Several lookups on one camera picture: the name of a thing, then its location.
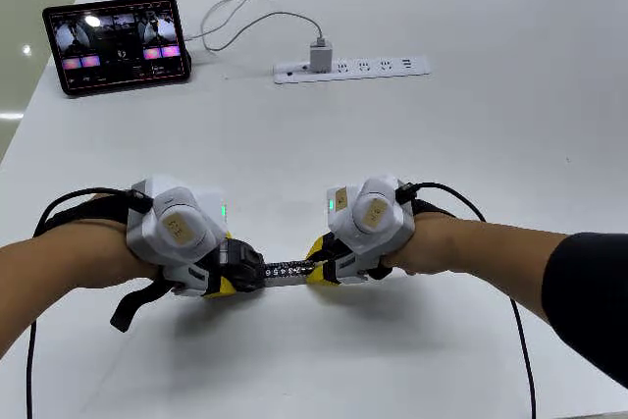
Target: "tablet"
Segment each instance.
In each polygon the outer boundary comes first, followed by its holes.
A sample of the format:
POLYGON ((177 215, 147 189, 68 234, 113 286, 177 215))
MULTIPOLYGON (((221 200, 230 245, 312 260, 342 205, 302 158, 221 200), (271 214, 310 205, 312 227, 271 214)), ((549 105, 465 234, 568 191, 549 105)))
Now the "tablet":
POLYGON ((189 78, 176 0, 113 0, 43 11, 59 81, 70 95, 189 78))

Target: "white table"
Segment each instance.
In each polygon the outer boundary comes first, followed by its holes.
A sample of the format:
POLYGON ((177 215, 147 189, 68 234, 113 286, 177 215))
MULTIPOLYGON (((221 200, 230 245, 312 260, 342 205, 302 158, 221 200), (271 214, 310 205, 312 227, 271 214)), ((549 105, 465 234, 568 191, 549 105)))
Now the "white table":
MULTIPOLYGON (((179 0, 187 33, 214 1, 179 0)), ((625 0, 260 0, 239 20, 279 7, 319 20, 337 56, 426 53, 434 73, 276 86, 272 64, 312 39, 291 19, 218 57, 193 45, 183 85, 71 100, 49 65, 0 168, 0 243, 61 193, 154 173, 227 190, 232 232, 269 261, 325 231, 328 186, 384 172, 450 183, 492 221, 626 231, 625 0)), ((77 291, 42 316, 38 418, 528 417, 507 298, 467 276, 169 297, 122 335, 108 321, 131 289, 77 291)), ((540 417, 628 409, 524 322, 540 417)), ((2 417, 24 414, 25 357, 23 336, 0 366, 2 417)))

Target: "tablet screen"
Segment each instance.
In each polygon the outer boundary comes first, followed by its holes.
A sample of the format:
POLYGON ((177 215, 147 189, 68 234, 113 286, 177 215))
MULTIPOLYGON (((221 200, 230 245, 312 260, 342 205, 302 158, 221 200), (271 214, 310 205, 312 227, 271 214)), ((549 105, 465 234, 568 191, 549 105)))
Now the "tablet screen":
POLYGON ((51 45, 67 91, 188 76, 174 0, 137 1, 50 9, 51 45))

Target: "white cable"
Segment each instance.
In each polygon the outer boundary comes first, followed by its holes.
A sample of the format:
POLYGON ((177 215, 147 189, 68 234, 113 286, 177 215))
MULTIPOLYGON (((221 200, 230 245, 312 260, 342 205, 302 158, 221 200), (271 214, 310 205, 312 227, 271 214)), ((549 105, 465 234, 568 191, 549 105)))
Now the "white cable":
POLYGON ((224 49, 227 49, 228 47, 230 47, 232 45, 232 43, 234 41, 236 41, 239 38, 239 36, 241 34, 243 34, 249 28, 251 28, 255 24, 260 23, 263 20, 268 19, 269 17, 274 17, 276 15, 288 15, 288 16, 291 16, 291 17, 297 17, 299 19, 304 19, 305 21, 310 22, 312 25, 314 25, 318 29, 318 37, 319 37, 319 39, 323 39, 323 31, 321 30, 321 27, 316 22, 314 22, 312 19, 310 19, 309 17, 305 17, 304 15, 300 15, 300 14, 295 14, 293 12, 271 12, 270 14, 266 14, 266 15, 260 17, 259 19, 254 20, 253 22, 251 22, 247 26, 243 27, 240 31, 238 31, 235 34, 235 36, 232 39, 230 39, 227 43, 225 43, 224 45, 220 46, 219 48, 211 48, 211 47, 207 46, 206 49, 208 51, 213 51, 215 53, 217 53, 218 51, 222 51, 224 49))
POLYGON ((224 22, 222 22, 220 25, 218 25, 218 26, 216 26, 216 27, 214 27, 214 28, 211 28, 211 29, 209 29, 209 30, 205 31, 205 24, 207 23, 207 20, 209 19, 209 17, 210 17, 210 16, 211 16, 214 12, 216 12, 218 9, 220 9, 221 7, 223 7, 223 6, 225 6, 225 5, 229 4, 230 2, 233 2, 233 1, 235 1, 235 0, 220 0, 220 1, 216 2, 214 5, 212 5, 212 6, 210 7, 210 9, 209 9, 209 10, 205 13, 205 15, 204 15, 204 17, 203 17, 203 20, 202 20, 202 21, 201 21, 201 23, 200 23, 200 34, 197 34, 197 35, 195 35, 195 36, 191 36, 191 37, 189 37, 189 38, 186 38, 186 39, 185 39, 185 41, 190 41, 190 40, 192 40, 192 39, 201 38, 201 37, 204 37, 204 36, 205 36, 205 35, 207 35, 207 34, 210 34, 210 33, 213 33, 213 32, 215 32, 215 31, 218 31, 220 28, 222 28, 223 26, 225 26, 225 25, 229 22, 229 20, 231 20, 231 19, 232 19, 232 17, 236 14, 236 12, 237 12, 239 9, 241 9, 241 8, 244 6, 244 4, 245 4, 246 2, 248 2, 249 0, 242 0, 242 1, 241 1, 241 2, 240 2, 240 3, 239 3, 239 4, 238 4, 238 5, 234 8, 234 10, 233 10, 233 11, 229 14, 229 16, 227 17, 227 19, 226 19, 224 22))
POLYGON ((244 28, 242 28, 240 31, 238 31, 238 32, 235 34, 235 36, 234 36, 234 37, 233 37, 230 41, 228 41, 225 45, 223 45, 223 46, 221 46, 221 47, 219 47, 219 48, 212 48, 209 44, 207 44, 207 41, 206 41, 206 36, 207 36, 207 35, 209 35, 209 34, 211 34, 211 33, 213 33, 213 32, 218 31, 218 30, 219 30, 219 29, 221 29, 221 28, 223 28, 223 27, 224 27, 224 26, 225 26, 225 25, 226 25, 226 24, 227 24, 227 23, 228 23, 228 22, 229 22, 229 21, 230 21, 230 20, 234 17, 234 15, 236 14, 236 12, 237 12, 239 9, 241 9, 241 8, 244 6, 244 4, 245 4, 246 2, 248 2, 249 0, 242 0, 241 2, 239 2, 239 3, 237 4, 237 6, 236 6, 236 7, 235 7, 232 11, 231 11, 231 13, 227 16, 227 18, 226 18, 226 19, 225 19, 225 20, 224 20, 224 21, 223 21, 220 25, 215 26, 215 27, 213 27, 213 28, 208 29, 208 30, 206 30, 206 31, 205 31, 205 30, 204 30, 204 29, 205 29, 205 24, 207 23, 207 20, 209 19, 209 17, 210 17, 213 13, 215 13, 218 9, 220 9, 221 7, 223 7, 223 6, 225 6, 225 5, 229 4, 230 2, 233 2, 233 1, 235 1, 235 0, 220 0, 220 1, 218 1, 217 3, 215 3, 215 4, 214 4, 214 5, 213 5, 213 6, 212 6, 212 7, 211 7, 211 8, 210 8, 210 9, 209 9, 206 13, 205 13, 205 15, 203 16, 203 19, 202 19, 201 24, 200 24, 200 31, 201 31, 201 32, 200 32, 199 34, 197 34, 197 35, 190 36, 190 37, 186 38, 186 39, 185 39, 185 41, 191 41, 192 39, 202 38, 202 40, 203 40, 203 46, 205 47, 205 49, 206 49, 206 50, 208 50, 208 51, 213 51, 213 52, 222 51, 222 50, 224 50, 224 49, 228 48, 229 46, 231 46, 231 44, 232 44, 232 43, 234 43, 234 41, 236 41, 236 40, 239 38, 239 36, 240 36, 241 34, 243 34, 243 33, 244 33, 247 29, 249 29, 250 27, 254 26, 255 24, 257 24, 257 23, 259 23, 259 22, 261 22, 261 21, 263 21, 263 20, 265 20, 265 19, 268 19, 269 17, 273 17, 273 16, 276 16, 276 15, 287 15, 287 16, 291 16, 291 17, 297 17, 297 18, 303 19, 303 20, 305 20, 305 21, 307 21, 307 22, 310 22, 312 25, 314 25, 314 26, 318 29, 318 38, 319 38, 319 39, 322 39, 322 38, 323 38, 323 31, 321 30, 321 27, 320 27, 320 26, 319 26, 316 22, 314 22, 312 19, 310 19, 310 18, 308 18, 308 17, 305 17, 305 16, 303 16, 303 15, 300 15, 300 14, 293 13, 293 12, 283 12, 283 11, 279 11, 279 12, 272 12, 272 13, 270 13, 270 14, 267 14, 267 15, 264 15, 264 16, 260 17, 259 19, 257 19, 257 20, 255 20, 255 21, 251 22, 250 24, 248 24, 247 26, 245 26, 244 28))

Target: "black sleeve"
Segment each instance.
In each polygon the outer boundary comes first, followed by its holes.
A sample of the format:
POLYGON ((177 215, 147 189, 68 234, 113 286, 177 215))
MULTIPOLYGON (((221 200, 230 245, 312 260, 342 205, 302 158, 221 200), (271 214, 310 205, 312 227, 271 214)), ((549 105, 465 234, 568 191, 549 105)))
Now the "black sleeve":
POLYGON ((567 344, 628 388, 628 235, 561 242, 543 278, 543 308, 567 344))

